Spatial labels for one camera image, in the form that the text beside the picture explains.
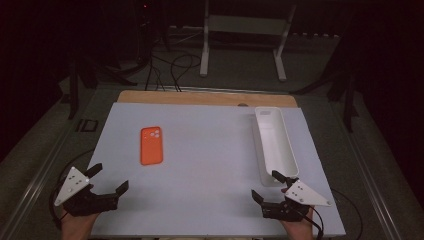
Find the smartphone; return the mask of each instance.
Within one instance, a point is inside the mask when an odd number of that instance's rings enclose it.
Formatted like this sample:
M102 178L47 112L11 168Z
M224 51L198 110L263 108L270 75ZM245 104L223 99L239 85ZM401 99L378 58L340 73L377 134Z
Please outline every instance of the smartphone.
M158 126L141 129L140 163L159 164L163 161L162 129Z

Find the white plastic container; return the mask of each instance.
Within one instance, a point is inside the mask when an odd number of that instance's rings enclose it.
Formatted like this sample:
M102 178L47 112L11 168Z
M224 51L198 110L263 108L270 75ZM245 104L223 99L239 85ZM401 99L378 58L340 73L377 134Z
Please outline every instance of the white plastic container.
M253 124L253 133L262 184L264 186L280 185L272 177L273 170L277 170L285 177L297 177L299 169L281 109L257 107L255 115L257 124Z

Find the dark background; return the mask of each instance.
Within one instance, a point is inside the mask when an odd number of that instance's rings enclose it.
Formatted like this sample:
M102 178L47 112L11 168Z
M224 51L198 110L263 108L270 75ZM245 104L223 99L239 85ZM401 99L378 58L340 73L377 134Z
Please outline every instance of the dark background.
M268 8L260 12L252 11L254 2L245 1L237 14L281 16L276 11L280 1L263 2ZM345 62L354 66L356 89L423 204L424 3L304 2L291 32L345 35L330 62L332 69ZM234 13L232 3L212 2L211 11ZM114 66L118 59L135 58L132 6L131 1L0 1L0 160L62 97L57 83L69 74L70 49L77 46L98 62ZM167 24L203 24L202 1L165 1L164 6ZM126 39L125 44L116 41L117 36Z

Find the floor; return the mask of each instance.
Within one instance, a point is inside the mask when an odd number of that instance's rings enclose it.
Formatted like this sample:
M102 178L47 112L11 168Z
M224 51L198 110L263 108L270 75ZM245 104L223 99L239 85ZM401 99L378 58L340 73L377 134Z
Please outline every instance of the floor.
M318 79L338 42L337 38L290 36L282 55L288 80L279 82L272 41L224 43L216 35L211 42L208 76L202 78L198 66L178 67L197 65L202 38L194 36L196 31L175 30L170 38L172 52L157 44L149 90L176 91L179 87L182 91L288 94ZM197 57L182 57L171 64L187 53ZM58 102L17 144L0 165L1 239L59 238L48 211L57 176L73 158L77 167L87 166L112 103L124 89L143 90L149 69L128 76L137 83L134 87L122 86L101 74L96 89L80 84L81 104L74 120L67 119L69 105ZM178 86L172 75L181 75ZM68 80L61 86L67 93ZM422 208L361 94L355 93L357 116L352 119L353 133L349 133L341 121L342 102L329 102L325 96L329 87L324 85L295 98L305 114L346 229L346 236L334 239L424 239ZM97 120L99 128L95 132L76 131L80 119Z

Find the white tabletop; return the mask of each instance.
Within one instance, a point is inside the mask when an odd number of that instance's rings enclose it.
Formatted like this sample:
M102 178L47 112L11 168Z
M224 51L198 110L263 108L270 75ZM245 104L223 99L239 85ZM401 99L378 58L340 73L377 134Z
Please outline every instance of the white tabletop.
M344 235L321 162L301 109L282 108L299 166L299 178L329 199L316 207L325 236ZM276 237L282 226L262 218L251 197L280 202L281 187L261 184L253 139L254 108L115 103L90 166L103 164L91 182L97 194L112 193L129 180L118 210L102 213L93 236ZM160 126L164 161L139 162L140 130Z

